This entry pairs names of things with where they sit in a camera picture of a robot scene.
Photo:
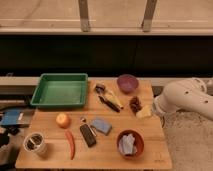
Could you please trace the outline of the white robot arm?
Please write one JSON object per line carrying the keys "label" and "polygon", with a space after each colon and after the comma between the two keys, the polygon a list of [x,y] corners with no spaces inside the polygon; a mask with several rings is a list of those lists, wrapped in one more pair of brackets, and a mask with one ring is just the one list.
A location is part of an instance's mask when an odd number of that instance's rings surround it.
{"label": "white robot arm", "polygon": [[199,113],[213,121],[213,96],[207,93],[207,85],[202,79],[193,77],[170,82],[152,104],[153,112],[160,117],[180,109]]}

